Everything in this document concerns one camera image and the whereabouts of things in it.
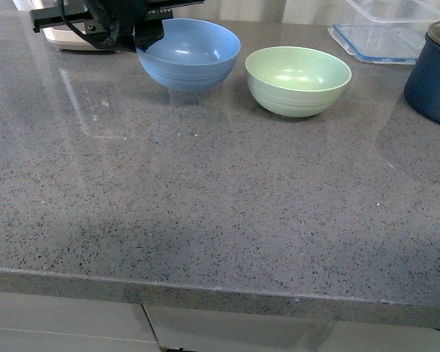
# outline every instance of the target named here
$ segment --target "white cabinet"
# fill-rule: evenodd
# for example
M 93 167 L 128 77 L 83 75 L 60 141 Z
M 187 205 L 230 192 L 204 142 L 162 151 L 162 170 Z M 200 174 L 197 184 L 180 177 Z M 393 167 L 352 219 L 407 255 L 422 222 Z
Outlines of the white cabinet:
M 440 352 L 440 332 L 145 306 L 160 346 L 199 352 Z
M 159 352 L 141 306 L 0 293 L 0 352 Z

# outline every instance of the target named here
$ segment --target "light green bowl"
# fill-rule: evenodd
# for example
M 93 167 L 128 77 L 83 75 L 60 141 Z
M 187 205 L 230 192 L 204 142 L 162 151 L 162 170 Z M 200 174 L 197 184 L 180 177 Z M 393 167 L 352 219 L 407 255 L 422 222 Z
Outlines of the light green bowl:
M 245 65 L 254 99 L 286 117 L 308 117 L 326 110 L 352 77 L 349 66 L 337 57 L 292 46 L 255 51 Z

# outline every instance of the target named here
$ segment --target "black cable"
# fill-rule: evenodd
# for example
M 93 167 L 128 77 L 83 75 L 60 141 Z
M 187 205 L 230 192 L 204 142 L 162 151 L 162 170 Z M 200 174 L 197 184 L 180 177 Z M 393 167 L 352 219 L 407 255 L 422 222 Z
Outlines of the black cable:
M 85 40 L 86 42 L 90 43 L 93 45 L 92 41 L 90 40 L 90 38 L 83 34 L 78 28 L 76 28 L 73 23 L 71 23 L 68 19 L 67 16 L 65 14 L 65 8 L 64 8 L 64 0 L 57 0 L 57 6 L 59 8 L 60 11 L 60 17 L 62 17 L 62 20 L 64 21 L 64 23 L 67 25 L 68 28 L 70 28 L 72 30 L 73 33 L 75 33 L 76 35 L 78 35 L 81 39 Z

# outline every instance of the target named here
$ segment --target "light blue bowl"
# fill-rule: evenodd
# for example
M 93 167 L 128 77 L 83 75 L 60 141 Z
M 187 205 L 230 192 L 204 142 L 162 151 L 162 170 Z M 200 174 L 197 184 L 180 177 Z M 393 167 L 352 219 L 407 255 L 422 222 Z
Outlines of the light blue bowl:
M 183 92 L 201 92 L 221 83 L 235 66 L 240 40 L 217 24 L 189 18 L 163 21 L 164 38 L 140 62 L 159 84 Z

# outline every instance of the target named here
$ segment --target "pot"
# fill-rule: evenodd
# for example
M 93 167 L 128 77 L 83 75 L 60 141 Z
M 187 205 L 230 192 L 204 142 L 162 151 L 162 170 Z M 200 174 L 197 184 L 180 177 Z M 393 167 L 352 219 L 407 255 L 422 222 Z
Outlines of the pot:
M 425 46 L 404 87 L 410 106 L 440 123 L 440 21 L 430 25 Z

